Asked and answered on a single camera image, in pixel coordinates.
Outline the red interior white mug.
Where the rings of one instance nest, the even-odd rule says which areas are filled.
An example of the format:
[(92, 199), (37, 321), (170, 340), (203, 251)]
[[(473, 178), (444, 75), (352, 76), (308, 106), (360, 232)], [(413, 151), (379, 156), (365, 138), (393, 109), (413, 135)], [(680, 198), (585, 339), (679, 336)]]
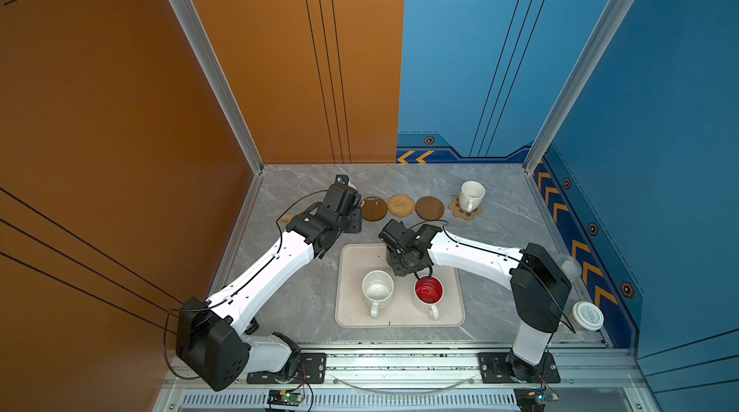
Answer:
[(416, 308), (432, 321), (440, 320), (439, 305), (444, 298), (442, 282), (433, 276), (417, 280), (413, 289), (413, 302)]

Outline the white ribbed mug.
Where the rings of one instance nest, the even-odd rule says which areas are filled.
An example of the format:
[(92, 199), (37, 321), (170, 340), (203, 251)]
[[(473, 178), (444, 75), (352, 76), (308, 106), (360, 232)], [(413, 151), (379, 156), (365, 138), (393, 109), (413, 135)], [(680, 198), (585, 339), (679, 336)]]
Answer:
[(369, 316), (375, 320), (392, 303), (395, 283), (386, 271), (370, 271), (364, 276), (361, 289)]

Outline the cream white mug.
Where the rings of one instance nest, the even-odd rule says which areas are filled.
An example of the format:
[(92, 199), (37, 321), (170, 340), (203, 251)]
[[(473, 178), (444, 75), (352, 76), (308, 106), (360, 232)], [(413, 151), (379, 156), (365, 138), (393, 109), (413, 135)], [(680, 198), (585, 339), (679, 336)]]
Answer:
[(483, 200), (486, 190), (477, 181), (466, 181), (462, 184), (458, 198), (459, 207), (465, 213), (473, 213)]

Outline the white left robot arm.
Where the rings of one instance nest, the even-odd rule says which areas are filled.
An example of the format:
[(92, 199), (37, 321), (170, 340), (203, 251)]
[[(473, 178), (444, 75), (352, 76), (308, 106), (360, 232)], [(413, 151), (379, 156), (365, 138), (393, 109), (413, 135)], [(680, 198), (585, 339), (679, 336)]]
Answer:
[(219, 292), (191, 298), (178, 311), (175, 354), (199, 379), (219, 392), (243, 373), (273, 373), (291, 380), (301, 349), (275, 332), (257, 336), (255, 317), (297, 271), (323, 258), (342, 234), (362, 229), (361, 196), (345, 174), (336, 176), (324, 199), (293, 217), (275, 244)]

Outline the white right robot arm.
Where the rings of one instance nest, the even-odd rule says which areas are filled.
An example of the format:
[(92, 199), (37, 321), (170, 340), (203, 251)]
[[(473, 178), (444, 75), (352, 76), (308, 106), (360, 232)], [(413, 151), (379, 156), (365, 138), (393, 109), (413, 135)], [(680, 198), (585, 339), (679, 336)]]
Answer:
[(565, 314), (573, 284), (546, 248), (502, 248), (464, 239), (443, 226), (423, 224), (417, 229), (391, 219), (378, 234), (388, 250), (388, 263), (397, 276), (432, 271), (435, 266), (473, 273), (512, 293), (520, 320), (514, 344), (506, 355), (508, 375), (518, 382), (545, 376), (545, 353), (560, 323), (573, 324)]

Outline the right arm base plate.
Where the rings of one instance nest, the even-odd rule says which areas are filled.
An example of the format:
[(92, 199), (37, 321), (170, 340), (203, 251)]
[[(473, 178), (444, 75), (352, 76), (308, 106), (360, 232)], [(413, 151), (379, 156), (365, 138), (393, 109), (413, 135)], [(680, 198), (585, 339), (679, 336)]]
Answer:
[(481, 352), (477, 354), (477, 360), (486, 384), (561, 382), (558, 367), (550, 352), (545, 352), (537, 365), (529, 365), (513, 352)]

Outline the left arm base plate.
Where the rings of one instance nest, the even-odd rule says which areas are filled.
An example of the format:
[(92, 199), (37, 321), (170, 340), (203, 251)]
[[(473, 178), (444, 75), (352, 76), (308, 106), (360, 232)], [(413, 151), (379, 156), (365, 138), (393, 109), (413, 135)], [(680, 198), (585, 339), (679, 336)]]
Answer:
[(298, 369), (293, 375), (280, 373), (257, 372), (246, 376), (247, 384), (288, 384), (298, 385), (307, 380), (309, 384), (323, 384), (326, 368), (326, 354), (323, 352), (307, 352), (299, 356)]

